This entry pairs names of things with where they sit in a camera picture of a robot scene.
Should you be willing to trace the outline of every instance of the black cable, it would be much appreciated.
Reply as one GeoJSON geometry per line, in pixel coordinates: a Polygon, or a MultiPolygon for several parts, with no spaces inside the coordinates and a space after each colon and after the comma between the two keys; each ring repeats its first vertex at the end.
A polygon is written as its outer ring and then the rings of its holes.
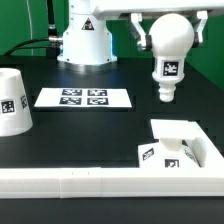
{"type": "Polygon", "coordinates": [[[9,55],[11,55],[14,51],[17,51],[17,50],[26,50],[26,49],[48,49],[48,48],[51,48],[51,46],[46,46],[46,47],[18,47],[18,48],[13,48],[12,50],[8,51],[9,55]]]}
{"type": "Polygon", "coordinates": [[[49,36],[57,36],[58,32],[55,26],[55,21],[54,21],[54,7],[53,7],[53,1],[52,0],[47,0],[47,12],[48,12],[48,35],[49,36]]]}
{"type": "Polygon", "coordinates": [[[49,39],[48,39],[48,38],[37,38],[37,39],[32,39],[32,40],[24,41],[24,42],[22,42],[22,43],[20,43],[20,44],[17,44],[16,46],[14,46],[11,50],[9,50],[9,51],[7,51],[6,53],[4,53],[4,55],[5,55],[5,56],[10,56],[11,53],[12,53],[15,49],[17,49],[17,48],[20,48],[20,47],[22,47],[22,46],[24,46],[24,45],[26,45],[26,44],[31,44],[31,43],[36,43],[36,42],[42,42],[42,41],[49,41],[49,39]]]}
{"type": "Polygon", "coordinates": [[[47,8],[48,8],[48,22],[50,25],[54,25],[54,8],[52,0],[47,0],[47,8]]]}

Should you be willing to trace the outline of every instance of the white cable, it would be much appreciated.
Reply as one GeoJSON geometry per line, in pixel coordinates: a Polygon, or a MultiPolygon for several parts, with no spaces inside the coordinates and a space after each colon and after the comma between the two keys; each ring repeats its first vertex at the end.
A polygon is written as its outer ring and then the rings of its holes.
{"type": "MultiPolygon", "coordinates": [[[[30,10],[30,2],[29,0],[26,0],[27,4],[27,11],[29,15],[29,22],[30,22],[30,38],[31,40],[33,39],[33,21],[32,21],[32,15],[31,15],[31,10],[30,10]]],[[[31,55],[33,56],[34,52],[33,49],[31,49],[31,55]]]]}

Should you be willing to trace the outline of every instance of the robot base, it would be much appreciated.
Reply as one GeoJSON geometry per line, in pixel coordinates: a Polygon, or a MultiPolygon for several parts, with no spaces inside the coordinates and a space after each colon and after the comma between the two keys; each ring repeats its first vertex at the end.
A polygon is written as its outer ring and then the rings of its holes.
{"type": "Polygon", "coordinates": [[[65,61],[58,61],[58,66],[61,68],[66,68],[81,73],[92,73],[92,72],[102,72],[117,67],[117,61],[108,62],[101,65],[81,65],[81,64],[72,64],[65,61]]]}

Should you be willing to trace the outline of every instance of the white plastic part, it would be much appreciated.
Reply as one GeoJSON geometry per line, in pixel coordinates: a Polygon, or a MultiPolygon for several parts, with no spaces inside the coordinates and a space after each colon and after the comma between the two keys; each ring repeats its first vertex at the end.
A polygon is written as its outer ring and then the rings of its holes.
{"type": "Polygon", "coordinates": [[[58,61],[75,67],[100,66],[116,60],[106,21],[91,15],[89,0],[69,0],[69,27],[63,34],[63,52],[58,61]]]}
{"type": "Polygon", "coordinates": [[[155,21],[149,34],[156,58],[153,78],[159,82],[160,100],[174,98],[175,84],[184,78],[184,59],[192,47],[194,30],[191,23],[178,14],[167,14],[155,21]]]}
{"type": "Polygon", "coordinates": [[[194,152],[182,144],[198,136],[192,122],[152,119],[151,125],[159,142],[139,146],[141,168],[199,168],[194,152]]]}
{"type": "Polygon", "coordinates": [[[20,71],[0,68],[0,136],[21,134],[32,125],[20,71]]]}

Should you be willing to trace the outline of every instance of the black tabletop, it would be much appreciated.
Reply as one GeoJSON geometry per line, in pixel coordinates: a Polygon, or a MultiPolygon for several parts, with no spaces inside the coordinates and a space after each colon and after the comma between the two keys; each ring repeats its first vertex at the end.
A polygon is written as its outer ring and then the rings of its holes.
{"type": "MultiPolygon", "coordinates": [[[[20,69],[33,127],[0,138],[1,168],[138,167],[137,147],[154,141],[150,119],[197,121],[224,153],[224,92],[185,65],[175,100],[159,100],[151,59],[120,59],[99,73],[59,68],[44,57],[0,57],[20,69]],[[41,88],[127,89],[132,108],[36,108],[41,88]]],[[[222,223],[221,197],[0,200],[2,223],[222,223]]]]}

